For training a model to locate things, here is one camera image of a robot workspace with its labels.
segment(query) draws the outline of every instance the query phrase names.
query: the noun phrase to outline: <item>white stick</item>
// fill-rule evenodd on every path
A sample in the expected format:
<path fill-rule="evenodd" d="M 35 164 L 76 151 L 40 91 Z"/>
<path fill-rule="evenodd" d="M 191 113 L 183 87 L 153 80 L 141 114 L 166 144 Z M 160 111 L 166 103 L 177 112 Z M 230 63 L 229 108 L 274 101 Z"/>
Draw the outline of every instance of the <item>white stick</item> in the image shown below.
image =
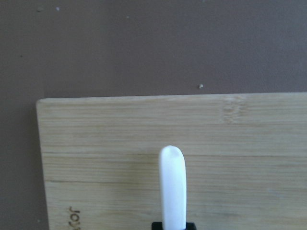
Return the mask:
<path fill-rule="evenodd" d="M 187 215 L 186 165 L 182 152 L 166 146 L 159 158 L 162 225 L 164 230 L 185 230 Z"/>

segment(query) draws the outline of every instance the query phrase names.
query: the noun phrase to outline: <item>cutting board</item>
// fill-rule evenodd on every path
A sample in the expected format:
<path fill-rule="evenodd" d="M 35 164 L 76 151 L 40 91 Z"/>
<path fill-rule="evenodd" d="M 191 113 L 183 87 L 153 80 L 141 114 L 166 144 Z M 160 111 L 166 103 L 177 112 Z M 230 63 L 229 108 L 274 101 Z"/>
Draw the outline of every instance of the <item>cutting board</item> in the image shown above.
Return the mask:
<path fill-rule="evenodd" d="M 150 230 L 166 145 L 198 230 L 307 228 L 307 93 L 51 98 L 37 115 L 50 230 Z"/>

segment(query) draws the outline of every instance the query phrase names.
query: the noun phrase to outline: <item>dark brown surface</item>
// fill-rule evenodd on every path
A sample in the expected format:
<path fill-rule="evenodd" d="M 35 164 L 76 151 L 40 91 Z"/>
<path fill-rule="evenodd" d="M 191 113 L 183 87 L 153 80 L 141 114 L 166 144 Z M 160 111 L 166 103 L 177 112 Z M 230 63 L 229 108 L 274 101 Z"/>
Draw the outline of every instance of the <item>dark brown surface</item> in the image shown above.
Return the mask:
<path fill-rule="evenodd" d="M 307 90 L 305 0 L 0 1 L 0 41 L 1 230 L 48 229 L 38 99 Z"/>

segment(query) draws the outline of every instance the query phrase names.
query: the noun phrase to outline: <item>wooden surface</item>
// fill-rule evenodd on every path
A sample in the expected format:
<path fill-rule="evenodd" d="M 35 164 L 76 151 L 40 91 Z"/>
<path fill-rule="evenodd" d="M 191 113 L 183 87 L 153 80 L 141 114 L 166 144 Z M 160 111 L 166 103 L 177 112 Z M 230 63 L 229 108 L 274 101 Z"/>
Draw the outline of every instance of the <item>wooden surface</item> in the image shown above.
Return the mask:
<path fill-rule="evenodd" d="M 50 230 L 149 230 L 169 144 L 199 230 L 306 229 L 307 93 L 43 99 L 37 114 Z"/>

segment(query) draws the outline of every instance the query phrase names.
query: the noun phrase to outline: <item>bamboo board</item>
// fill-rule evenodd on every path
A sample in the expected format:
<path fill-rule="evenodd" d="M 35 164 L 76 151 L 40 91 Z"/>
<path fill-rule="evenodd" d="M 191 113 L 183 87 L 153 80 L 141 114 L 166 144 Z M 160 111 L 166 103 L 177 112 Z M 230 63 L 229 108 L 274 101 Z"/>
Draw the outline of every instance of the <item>bamboo board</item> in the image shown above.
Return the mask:
<path fill-rule="evenodd" d="M 307 227 L 307 93 L 43 99 L 37 115 L 50 230 L 149 230 L 169 144 L 198 230 Z"/>

